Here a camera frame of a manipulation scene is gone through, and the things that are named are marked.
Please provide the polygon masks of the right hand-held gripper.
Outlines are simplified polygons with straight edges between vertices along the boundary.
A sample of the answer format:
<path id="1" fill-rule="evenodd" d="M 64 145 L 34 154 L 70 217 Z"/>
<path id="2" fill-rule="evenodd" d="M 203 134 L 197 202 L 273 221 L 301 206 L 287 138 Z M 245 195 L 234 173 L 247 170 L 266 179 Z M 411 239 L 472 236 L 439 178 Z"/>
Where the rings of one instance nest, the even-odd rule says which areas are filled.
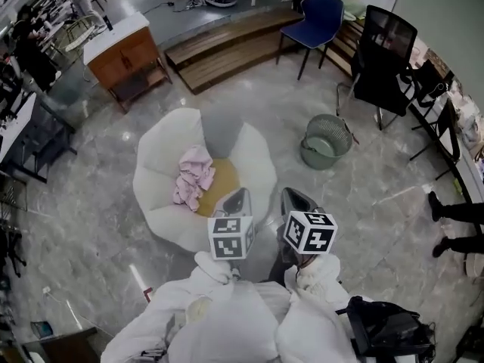
<path id="1" fill-rule="evenodd" d="M 284 226 L 279 238 L 300 255 L 328 253 L 337 236 L 334 217 L 309 196 L 294 189 L 281 192 Z"/>

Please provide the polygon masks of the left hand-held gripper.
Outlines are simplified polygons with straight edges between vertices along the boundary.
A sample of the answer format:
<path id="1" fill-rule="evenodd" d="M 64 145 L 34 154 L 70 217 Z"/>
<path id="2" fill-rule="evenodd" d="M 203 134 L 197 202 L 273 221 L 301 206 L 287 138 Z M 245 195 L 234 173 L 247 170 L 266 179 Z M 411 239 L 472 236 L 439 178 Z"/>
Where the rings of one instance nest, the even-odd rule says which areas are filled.
<path id="1" fill-rule="evenodd" d="M 207 231 L 214 259 L 246 259 L 254 242 L 250 192 L 239 188 L 219 200 Z"/>

